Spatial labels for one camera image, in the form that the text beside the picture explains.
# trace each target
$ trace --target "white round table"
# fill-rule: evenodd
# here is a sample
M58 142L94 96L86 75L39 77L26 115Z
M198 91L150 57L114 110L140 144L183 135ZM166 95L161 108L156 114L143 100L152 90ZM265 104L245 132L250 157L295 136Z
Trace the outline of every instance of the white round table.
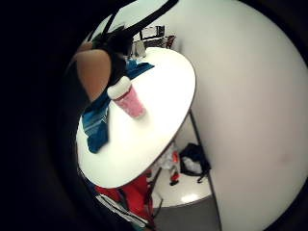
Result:
M76 136L79 167L97 186L121 187L146 171L172 141L193 102L191 63L165 48L149 47L145 54L141 61L155 66L132 81L145 115L133 119L111 101L109 141L95 154L88 150L80 119Z

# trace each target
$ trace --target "floor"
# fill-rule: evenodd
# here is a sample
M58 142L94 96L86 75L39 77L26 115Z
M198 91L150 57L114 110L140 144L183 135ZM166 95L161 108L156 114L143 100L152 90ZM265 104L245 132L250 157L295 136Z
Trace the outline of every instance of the floor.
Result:
M157 231L219 231L214 199L206 199L187 206L162 208L155 218Z
M152 194L154 208L159 207L161 198L163 199L162 207L172 207L188 204L211 195L207 178L204 178L201 184L196 182L197 179L198 177L181 174L179 183L171 186L168 172L162 170Z

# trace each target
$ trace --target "blue towel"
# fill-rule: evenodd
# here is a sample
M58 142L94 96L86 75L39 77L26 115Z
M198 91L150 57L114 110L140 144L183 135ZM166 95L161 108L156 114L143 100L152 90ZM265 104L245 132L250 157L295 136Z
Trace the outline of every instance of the blue towel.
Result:
M134 79L152 67L154 65L149 63L137 64L135 60L129 60L126 65L127 77ZM107 95L107 89L105 89L85 109L82 115L84 131L88 135L88 148L92 153L97 153L108 141L108 105L110 100Z

